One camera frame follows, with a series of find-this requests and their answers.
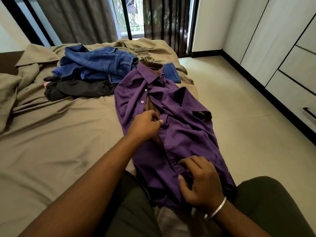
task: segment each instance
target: hand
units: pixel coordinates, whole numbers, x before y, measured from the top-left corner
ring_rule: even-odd
[[[130,128],[127,131],[128,136],[132,136],[137,141],[144,143],[158,134],[158,130],[163,123],[154,110],[144,111],[135,116]]]
[[[196,155],[180,160],[179,164],[185,165],[193,175],[192,190],[179,175],[179,185],[184,200],[208,215],[213,214],[224,199],[221,182],[214,165],[204,157]]]

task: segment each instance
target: bracelet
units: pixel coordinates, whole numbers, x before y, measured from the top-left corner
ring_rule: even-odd
[[[214,211],[214,213],[213,213],[211,216],[208,216],[207,214],[205,214],[205,215],[204,215],[204,219],[205,219],[205,220],[209,220],[209,219],[213,218],[213,217],[217,214],[217,212],[223,207],[223,205],[224,205],[225,202],[226,202],[226,199],[227,199],[227,198],[224,197],[223,202],[220,204],[220,206],[217,208],[216,211]]]

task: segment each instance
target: beige tile floor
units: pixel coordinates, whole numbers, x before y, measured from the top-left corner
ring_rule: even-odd
[[[316,232],[316,147],[223,57],[182,58],[236,184],[281,182]]]

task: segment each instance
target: leg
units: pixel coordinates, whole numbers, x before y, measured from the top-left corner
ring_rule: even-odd
[[[121,177],[96,236],[162,236],[147,191],[130,173]]]
[[[267,176],[237,187],[234,206],[273,237],[315,237],[294,200],[277,180]]]

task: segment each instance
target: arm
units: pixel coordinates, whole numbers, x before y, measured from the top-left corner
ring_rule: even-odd
[[[137,148],[158,133],[154,111],[137,115],[127,134],[19,236],[91,236]]]
[[[185,201],[212,215],[224,199],[221,182],[214,165],[204,157],[197,156],[182,159],[179,163],[191,171],[194,181],[190,190],[184,178],[179,175],[179,185]],[[233,237],[271,237],[228,200],[214,216],[214,221]]]

